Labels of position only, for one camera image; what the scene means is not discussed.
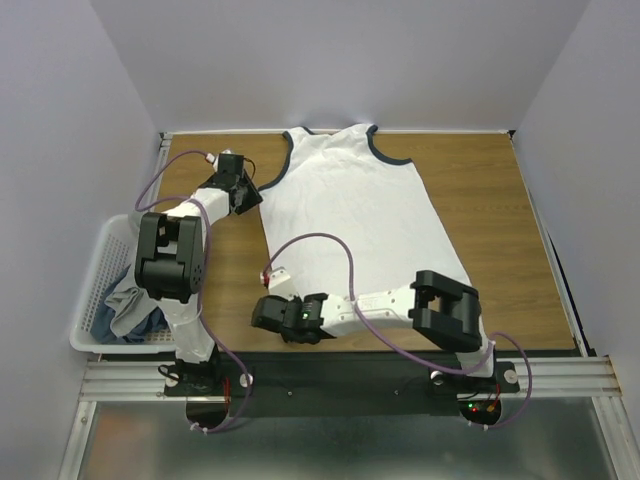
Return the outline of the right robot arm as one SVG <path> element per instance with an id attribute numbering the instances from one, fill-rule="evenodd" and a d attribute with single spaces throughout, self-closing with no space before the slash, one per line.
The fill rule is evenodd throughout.
<path id="1" fill-rule="evenodd" d="M 418 271 L 409 285 L 350 298 L 327 293 L 302 297 L 291 276 L 279 268 L 269 275 L 268 291 L 258 300 L 251 325 L 287 342 L 315 345 L 364 330 L 412 329 L 456 356 L 455 373 L 466 387 L 482 390 L 496 378 L 479 292 L 434 271 Z"/>

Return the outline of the white tank top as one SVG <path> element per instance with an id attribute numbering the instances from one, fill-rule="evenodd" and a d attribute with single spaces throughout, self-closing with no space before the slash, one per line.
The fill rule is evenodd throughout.
<path id="1" fill-rule="evenodd" d="M 472 287 L 414 163 L 383 154 L 375 133 L 367 124 L 285 132 L 284 167 L 261 188 L 274 269 L 302 297 L 396 289 L 423 270 Z"/>

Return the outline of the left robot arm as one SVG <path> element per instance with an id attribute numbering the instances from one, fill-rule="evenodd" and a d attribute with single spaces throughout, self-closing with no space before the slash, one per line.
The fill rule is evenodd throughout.
<path id="1" fill-rule="evenodd" d="M 135 203 L 142 217 L 134 279 L 162 312 L 175 346 L 175 361 L 159 367 L 167 396 L 212 396 L 224 385 L 218 344 L 201 313 L 211 226 L 262 202 L 246 171 L 251 160 L 230 151 L 199 154 L 213 174 L 193 194 L 160 213 L 152 210 L 159 201 L 142 204 L 144 194 Z"/>

